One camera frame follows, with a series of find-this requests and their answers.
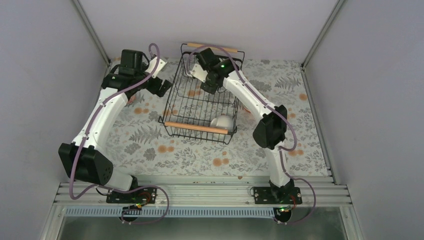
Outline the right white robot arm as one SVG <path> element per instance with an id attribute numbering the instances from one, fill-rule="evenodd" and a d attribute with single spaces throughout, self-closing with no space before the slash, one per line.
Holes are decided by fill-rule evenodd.
<path id="1" fill-rule="evenodd" d="M 214 46 L 201 45 L 195 49 L 194 55 L 202 71 L 206 73 L 200 88 L 209 94 L 215 94 L 223 87 L 232 93 L 253 115 L 257 125 L 252 133 L 257 145 L 265 151 L 269 166 L 270 195 L 274 202 L 284 203 L 294 190 L 294 180 L 289 177 L 285 166 L 284 151 L 292 151 L 295 147 L 286 148 L 284 141 L 286 131 L 296 133 L 287 120 L 287 109 L 267 100 L 244 76 L 240 67 L 231 55 L 226 54 L 221 60 L 214 52 Z"/>

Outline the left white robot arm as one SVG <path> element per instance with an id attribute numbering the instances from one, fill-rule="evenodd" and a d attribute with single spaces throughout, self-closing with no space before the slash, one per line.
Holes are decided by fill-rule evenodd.
<path id="1" fill-rule="evenodd" d="M 62 143 L 58 149 L 71 184 L 82 181 L 115 190 L 128 203 L 139 197 L 136 177 L 115 169 L 106 150 L 107 137 L 121 110 L 138 91 L 146 89 L 162 97 L 171 87 L 169 81 L 158 78 L 166 64 L 159 53 L 147 57 L 142 51 L 122 50 L 121 62 L 103 78 L 98 100 L 83 128 L 71 143 Z"/>

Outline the black wire dish rack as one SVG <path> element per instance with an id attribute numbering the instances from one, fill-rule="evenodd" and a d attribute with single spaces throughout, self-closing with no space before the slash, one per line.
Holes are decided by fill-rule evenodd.
<path id="1" fill-rule="evenodd" d="M 203 91 L 200 88 L 202 82 L 186 73 L 186 68 L 192 68 L 198 62 L 195 56 L 190 56 L 193 50 L 194 47 L 187 43 L 180 46 L 181 57 L 164 111 L 158 121 L 171 137 L 211 141 L 227 145 L 237 132 L 236 120 L 239 100 L 224 87 L 218 88 L 215 94 Z M 186 124 L 209 127 L 213 119 L 221 115 L 232 118 L 233 126 L 226 134 L 175 126 L 175 124 Z"/>

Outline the red patterned bowl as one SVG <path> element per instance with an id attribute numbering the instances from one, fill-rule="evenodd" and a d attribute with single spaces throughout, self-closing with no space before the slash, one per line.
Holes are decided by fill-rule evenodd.
<path id="1" fill-rule="evenodd" d="M 136 101 L 136 99 L 137 99 L 137 95 L 136 94 L 134 94 L 134 95 L 132 95 L 129 99 L 128 99 L 128 102 L 127 102 L 127 106 L 131 106 L 131 105 L 133 105 L 134 104 L 134 102 Z"/>

